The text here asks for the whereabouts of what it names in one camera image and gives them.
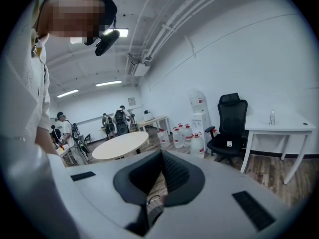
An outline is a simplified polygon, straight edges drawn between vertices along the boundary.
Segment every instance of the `ceiling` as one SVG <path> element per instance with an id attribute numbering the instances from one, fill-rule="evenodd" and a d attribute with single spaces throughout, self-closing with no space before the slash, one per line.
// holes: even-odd
<path id="1" fill-rule="evenodd" d="M 113 1 L 118 7 L 117 27 L 128 28 L 129 34 L 128 37 L 120 37 L 101 57 L 95 55 L 95 45 L 71 44 L 66 38 L 49 37 L 45 48 L 52 99 L 56 100 L 57 95 L 74 89 L 79 89 L 76 95 L 80 95 L 108 87 L 96 87 L 96 83 L 114 80 L 122 80 L 122 85 L 137 83 L 136 79 L 130 81 L 127 75 L 128 54 L 138 56 L 150 47 L 161 25 L 186 0 Z"/>

